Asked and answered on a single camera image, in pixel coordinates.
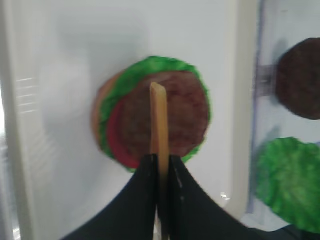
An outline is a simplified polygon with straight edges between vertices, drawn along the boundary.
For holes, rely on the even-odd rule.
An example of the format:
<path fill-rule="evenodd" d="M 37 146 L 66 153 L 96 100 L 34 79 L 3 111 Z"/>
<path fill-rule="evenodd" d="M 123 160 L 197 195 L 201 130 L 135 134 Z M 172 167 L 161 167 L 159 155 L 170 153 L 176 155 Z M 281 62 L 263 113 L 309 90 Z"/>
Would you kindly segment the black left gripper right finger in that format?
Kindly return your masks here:
<path fill-rule="evenodd" d="M 212 200 L 180 157 L 169 158 L 167 223 L 172 240 L 268 240 L 248 228 Z"/>

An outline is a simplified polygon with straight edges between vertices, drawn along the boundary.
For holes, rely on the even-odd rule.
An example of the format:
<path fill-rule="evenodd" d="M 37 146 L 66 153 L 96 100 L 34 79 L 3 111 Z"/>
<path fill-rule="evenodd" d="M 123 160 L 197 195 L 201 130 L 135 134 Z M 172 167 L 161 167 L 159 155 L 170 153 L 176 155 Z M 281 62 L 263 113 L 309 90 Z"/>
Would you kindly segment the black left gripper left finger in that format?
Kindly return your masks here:
<path fill-rule="evenodd" d="M 151 240 L 158 201 L 158 157 L 141 159 L 136 172 L 98 215 L 65 240 Z"/>

